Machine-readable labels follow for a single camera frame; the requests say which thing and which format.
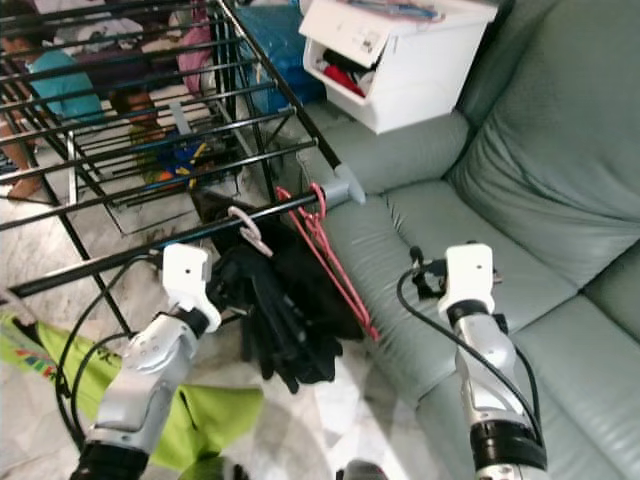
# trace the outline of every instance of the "leather sofa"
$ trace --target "leather sofa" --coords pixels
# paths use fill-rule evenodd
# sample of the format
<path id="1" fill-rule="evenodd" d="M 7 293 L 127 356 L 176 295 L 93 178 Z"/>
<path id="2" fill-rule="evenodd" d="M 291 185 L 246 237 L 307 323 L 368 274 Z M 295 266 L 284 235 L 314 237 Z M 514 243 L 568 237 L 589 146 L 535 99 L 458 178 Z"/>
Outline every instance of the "leather sofa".
<path id="1" fill-rule="evenodd" d="M 411 245 L 441 258 L 469 240 L 504 277 L 496 311 L 536 372 L 551 478 L 640 478 L 638 19 L 638 0 L 516 0 L 456 111 L 324 131 L 367 193 L 325 226 L 381 333 L 368 348 L 455 480 L 473 478 L 455 349 L 395 288 Z M 299 188 L 331 177 L 317 151 L 298 166 Z"/>

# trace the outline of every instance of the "white storage box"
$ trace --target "white storage box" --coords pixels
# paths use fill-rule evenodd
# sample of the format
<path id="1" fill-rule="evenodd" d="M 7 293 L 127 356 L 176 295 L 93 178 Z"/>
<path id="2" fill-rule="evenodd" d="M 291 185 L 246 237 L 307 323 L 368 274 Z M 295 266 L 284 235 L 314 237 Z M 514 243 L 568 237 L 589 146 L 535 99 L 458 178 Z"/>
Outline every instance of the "white storage box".
<path id="1" fill-rule="evenodd" d="M 314 0 L 300 26 L 304 68 L 327 98 L 376 133 L 449 113 L 497 9 L 467 0 L 436 0 L 435 21 L 394 17 L 333 0 Z M 377 68 L 365 97 L 318 67 L 326 49 Z"/>

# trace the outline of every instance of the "child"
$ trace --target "child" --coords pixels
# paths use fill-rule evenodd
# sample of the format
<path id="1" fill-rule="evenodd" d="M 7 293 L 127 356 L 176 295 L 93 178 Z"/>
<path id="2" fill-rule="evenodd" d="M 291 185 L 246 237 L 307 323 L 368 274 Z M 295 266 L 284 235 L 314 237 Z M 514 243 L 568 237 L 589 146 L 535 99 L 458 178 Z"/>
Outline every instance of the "child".
<path id="1" fill-rule="evenodd" d="M 129 139 L 132 145 L 141 145 L 160 140 L 178 138 L 175 127 L 162 127 L 158 123 L 158 112 L 144 112 L 155 108 L 149 93 L 142 87 L 116 90 L 109 96 L 111 105 L 119 115 L 141 112 L 128 118 L 131 123 Z M 136 155 L 136 163 L 142 170 L 145 183 L 169 180 L 176 175 L 193 171 L 190 160 L 198 145 L 183 147 L 171 142 L 157 149 L 148 149 Z"/>
<path id="2" fill-rule="evenodd" d="M 3 18 L 22 15 L 36 16 L 38 12 L 26 0 L 5 0 L 0 5 L 0 15 Z M 38 28 L 37 31 L 34 31 L 39 26 L 37 22 L 37 18 L 34 18 L 34 21 L 29 23 L 25 33 L 16 32 L 3 35 L 2 49 L 11 54 L 24 52 L 23 55 L 13 58 L 24 60 L 27 69 L 31 73 L 76 65 L 75 60 L 60 50 L 30 53 L 34 49 L 42 47 L 42 42 L 46 39 L 44 28 Z M 93 89 L 91 80 L 84 72 L 35 80 L 31 82 L 31 86 L 41 98 Z M 100 99 L 95 94 L 48 102 L 47 107 L 63 121 L 80 115 L 87 115 L 82 117 L 84 121 L 93 120 L 103 115 Z M 23 119 L 17 112 L 14 111 L 11 115 L 18 124 L 27 128 L 30 127 L 30 125 L 22 121 Z M 0 122 L 0 138 L 13 136 L 14 132 L 11 130 L 6 118 L 2 120 Z M 26 170 L 29 168 L 28 157 L 18 143 L 5 145 L 2 150 L 19 169 Z M 27 198 L 38 191 L 40 186 L 41 180 L 39 178 L 20 180 L 9 192 L 9 197 L 15 199 Z"/>

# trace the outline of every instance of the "white floor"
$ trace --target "white floor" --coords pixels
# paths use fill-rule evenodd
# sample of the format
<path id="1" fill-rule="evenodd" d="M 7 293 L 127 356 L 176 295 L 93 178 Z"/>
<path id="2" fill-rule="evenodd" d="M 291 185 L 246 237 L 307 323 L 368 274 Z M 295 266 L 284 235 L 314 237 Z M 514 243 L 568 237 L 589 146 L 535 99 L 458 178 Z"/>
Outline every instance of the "white floor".
<path id="1" fill-rule="evenodd" d="M 244 197 L 259 196 L 250 179 Z M 188 197 L 171 197 L 171 208 L 190 208 Z M 0 200 L 0 218 L 7 221 L 33 215 L 47 207 Z M 124 212 L 128 225 L 143 226 L 166 215 L 167 204 L 147 205 Z M 141 244 L 197 224 L 195 213 L 135 235 L 121 236 L 101 207 L 83 211 L 72 222 L 92 256 Z M 0 284 L 13 285 L 80 260 L 56 218 L 0 233 Z M 67 328 L 97 293 L 90 278 L 35 295 L 27 303 L 44 321 Z M 144 327 L 165 306 L 156 275 L 147 266 L 134 267 L 114 289 L 125 317 L 134 328 Z M 113 315 L 100 305 L 83 334 L 97 339 L 117 331 Z M 257 480 L 334 478 L 351 459 L 370 459 L 393 480 L 446 479 L 424 444 L 414 413 L 402 404 L 366 352 L 344 343 L 336 362 L 336 381 L 305 386 L 290 395 L 274 378 L 264 382 L 254 365 L 239 358 L 240 334 L 234 324 L 205 339 L 190 382 L 206 385 L 259 385 L 265 409 L 253 431 L 225 455 L 244 465 Z M 57 416 L 51 385 L 35 374 L 0 367 L 0 478 L 66 479 L 77 452 Z M 175 479 L 175 472 L 151 468 L 146 478 Z"/>

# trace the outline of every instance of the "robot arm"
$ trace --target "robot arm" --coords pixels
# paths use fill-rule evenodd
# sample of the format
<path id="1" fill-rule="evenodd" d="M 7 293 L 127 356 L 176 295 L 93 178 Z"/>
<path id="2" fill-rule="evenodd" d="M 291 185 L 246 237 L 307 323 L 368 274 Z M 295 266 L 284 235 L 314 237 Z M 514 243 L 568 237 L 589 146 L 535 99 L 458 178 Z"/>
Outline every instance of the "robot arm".
<path id="1" fill-rule="evenodd" d="M 140 478 L 201 336 L 220 325 L 220 314 L 205 293 L 210 273 L 205 250 L 181 244 L 165 248 L 163 286 L 177 305 L 169 314 L 158 314 L 129 343 L 72 480 Z"/>
<path id="2" fill-rule="evenodd" d="M 445 294 L 440 318 L 464 343 L 517 386 L 516 350 L 492 316 L 494 283 L 491 249 L 483 244 L 446 252 Z M 522 403 L 491 371 L 458 347 L 456 369 L 470 428 L 477 480 L 549 480 L 546 451 Z"/>

